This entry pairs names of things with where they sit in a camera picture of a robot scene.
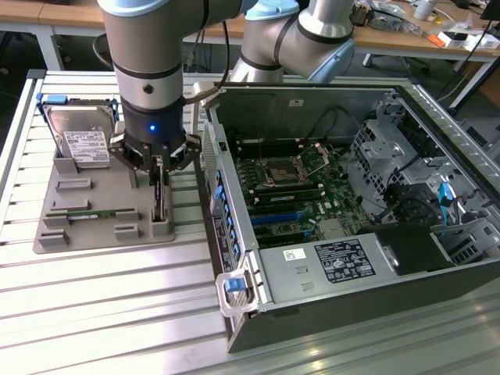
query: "hard drive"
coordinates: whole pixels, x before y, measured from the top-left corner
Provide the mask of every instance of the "hard drive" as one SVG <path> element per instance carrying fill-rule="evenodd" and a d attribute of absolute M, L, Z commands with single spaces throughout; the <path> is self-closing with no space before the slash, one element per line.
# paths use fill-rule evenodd
<path fill-rule="evenodd" d="M 38 108 L 48 124 L 59 157 L 72 158 L 79 168 L 109 166 L 108 143 L 118 120 L 116 100 L 68 99 L 49 95 Z"/>

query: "motherboard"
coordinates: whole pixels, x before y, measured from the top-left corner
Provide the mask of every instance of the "motherboard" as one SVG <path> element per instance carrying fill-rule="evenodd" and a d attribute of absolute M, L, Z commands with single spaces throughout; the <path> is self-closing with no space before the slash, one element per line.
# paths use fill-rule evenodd
<path fill-rule="evenodd" d="M 288 156 L 280 150 L 293 147 L 252 147 L 241 145 L 234 162 L 260 248 L 342 238 L 368 224 L 331 145 L 300 144 Z"/>

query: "wooden desk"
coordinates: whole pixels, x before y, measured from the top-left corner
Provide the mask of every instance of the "wooden desk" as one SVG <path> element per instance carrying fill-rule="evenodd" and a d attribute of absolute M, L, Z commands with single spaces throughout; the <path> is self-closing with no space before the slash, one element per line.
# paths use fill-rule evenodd
<path fill-rule="evenodd" d="M 430 33 L 438 25 L 430 21 L 420 21 L 413 18 L 413 9 L 410 4 L 405 2 L 390 2 L 391 4 L 397 5 L 402 8 L 407 15 L 407 18 L 414 24 L 422 27 L 424 31 Z M 452 2 L 438 3 L 436 8 L 446 12 L 450 17 L 452 17 L 457 22 L 463 22 L 467 20 L 468 15 L 473 17 L 473 26 L 475 28 L 480 28 L 485 26 L 487 21 L 480 19 L 480 16 L 474 12 L 468 10 L 459 9 Z M 441 13 L 438 13 L 441 18 L 447 19 Z M 418 37 L 416 35 L 391 33 L 389 31 L 375 30 L 369 27 L 357 27 L 354 31 L 354 40 L 356 42 L 357 48 L 382 48 L 382 49 L 393 49 L 395 51 L 405 50 L 412 52 L 429 52 L 432 54 L 442 53 L 444 55 L 454 54 L 454 55 L 468 55 L 469 52 L 464 48 L 439 48 L 434 43 L 428 41 L 425 37 Z M 475 51 L 474 56 L 500 56 L 500 49 L 497 50 L 487 50 L 487 51 Z"/>
<path fill-rule="evenodd" d="M 42 0 L 0 0 L 0 22 L 38 23 L 44 3 Z"/>
<path fill-rule="evenodd" d="M 74 0 L 72 5 L 44 4 L 40 12 L 41 24 L 63 27 L 91 27 L 104 29 L 101 10 L 96 0 Z M 245 17 L 227 21 L 230 38 L 243 38 Z M 220 24 L 208 27 L 205 37 L 222 37 L 223 29 Z"/>
<path fill-rule="evenodd" d="M 415 24 L 431 31 L 435 24 L 415 20 L 414 9 L 405 2 L 395 2 L 406 11 L 407 17 Z M 475 27 L 482 27 L 485 21 L 479 15 L 464 9 L 459 9 L 450 2 L 439 3 L 437 8 L 443 10 L 456 21 L 465 21 L 469 14 L 473 17 Z M 95 37 L 103 32 L 104 24 L 96 0 L 75 0 L 73 5 L 44 4 L 39 0 L 0 0 L 0 30 L 23 31 L 35 34 L 49 70 L 62 70 L 63 64 L 59 50 L 55 45 L 55 35 L 77 35 Z M 228 30 L 232 44 L 242 43 L 245 29 L 245 18 L 238 17 L 228 21 Z M 185 41 L 194 41 L 190 36 Z M 424 37 L 408 34 L 395 34 L 368 27 L 357 27 L 354 31 L 356 52 L 366 53 L 363 65 L 368 66 L 375 55 L 393 55 L 405 57 L 420 57 L 427 59 L 464 60 L 469 54 L 461 48 L 439 48 Z M 223 30 L 220 25 L 209 27 L 205 43 L 224 43 Z M 460 98 L 470 87 L 488 71 L 494 61 L 500 56 L 500 49 L 476 51 L 470 61 L 483 63 L 473 76 L 470 84 L 462 91 Z"/>

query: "warning label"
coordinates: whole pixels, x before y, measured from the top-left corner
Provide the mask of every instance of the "warning label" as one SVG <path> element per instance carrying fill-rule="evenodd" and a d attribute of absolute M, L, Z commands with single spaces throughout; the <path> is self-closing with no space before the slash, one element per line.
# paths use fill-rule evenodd
<path fill-rule="evenodd" d="M 65 131 L 66 143 L 77 163 L 108 162 L 109 153 L 103 131 Z"/>
<path fill-rule="evenodd" d="M 375 275 L 358 240 L 317 245 L 314 248 L 328 280 L 333 284 Z"/>

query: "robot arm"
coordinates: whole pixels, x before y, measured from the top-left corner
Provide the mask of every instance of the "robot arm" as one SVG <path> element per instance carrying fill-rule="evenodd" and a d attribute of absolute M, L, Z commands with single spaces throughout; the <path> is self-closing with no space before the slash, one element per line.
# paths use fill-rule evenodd
<path fill-rule="evenodd" d="M 313 82 L 331 82 L 354 53 L 353 0 L 259 0 L 246 14 L 245 39 L 232 81 L 281 82 L 283 67 Z"/>
<path fill-rule="evenodd" d="M 110 150 L 129 168 L 160 175 L 200 151 L 182 127 L 183 38 L 238 16 L 256 0 L 98 0 L 120 88 L 126 131 Z"/>
<path fill-rule="evenodd" d="M 328 82 L 354 51 L 353 0 L 98 0 L 120 88 L 125 131 L 110 151 L 150 184 L 168 183 L 201 151 L 182 127 L 183 38 L 247 13 L 245 42 L 232 80 L 280 81 L 282 66 Z"/>

